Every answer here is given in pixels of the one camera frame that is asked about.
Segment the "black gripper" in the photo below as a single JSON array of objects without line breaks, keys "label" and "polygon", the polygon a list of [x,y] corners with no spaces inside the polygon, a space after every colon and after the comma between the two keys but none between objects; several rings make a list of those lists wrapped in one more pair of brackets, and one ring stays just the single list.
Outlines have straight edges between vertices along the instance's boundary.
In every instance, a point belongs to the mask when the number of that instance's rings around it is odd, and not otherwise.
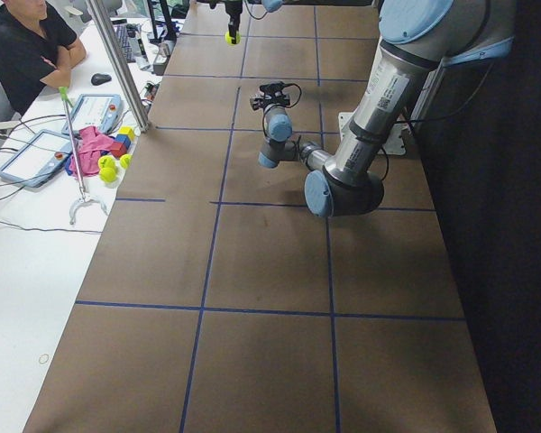
[{"label": "black gripper", "polygon": [[241,14],[243,12],[243,1],[225,0],[225,11],[230,16],[228,22],[228,36],[229,38],[238,37]]}]

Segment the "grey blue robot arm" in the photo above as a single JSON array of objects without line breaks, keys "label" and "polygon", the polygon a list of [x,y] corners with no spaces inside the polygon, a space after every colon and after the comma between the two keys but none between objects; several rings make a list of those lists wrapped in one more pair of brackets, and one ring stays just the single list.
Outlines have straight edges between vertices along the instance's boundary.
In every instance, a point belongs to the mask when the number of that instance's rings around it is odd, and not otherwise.
[{"label": "grey blue robot arm", "polygon": [[[211,10],[214,10],[218,5],[223,5],[225,12],[229,17],[228,30],[225,38],[230,44],[238,44],[240,41],[240,23],[242,13],[244,11],[256,21],[262,20],[268,13],[278,11],[283,2],[281,0],[261,0],[261,1],[244,1],[244,0],[200,0],[200,3],[206,4]],[[253,13],[249,5],[261,5],[264,8],[264,13],[257,16]]]},{"label": "grey blue robot arm", "polygon": [[262,85],[252,98],[263,112],[264,142],[258,162],[275,168],[300,161],[308,209],[319,217],[363,215],[381,203],[381,179],[368,169],[401,110],[419,95],[439,65],[506,56],[514,39],[514,1],[386,1],[380,11],[380,57],[335,154],[315,143],[293,141],[282,82]]}]

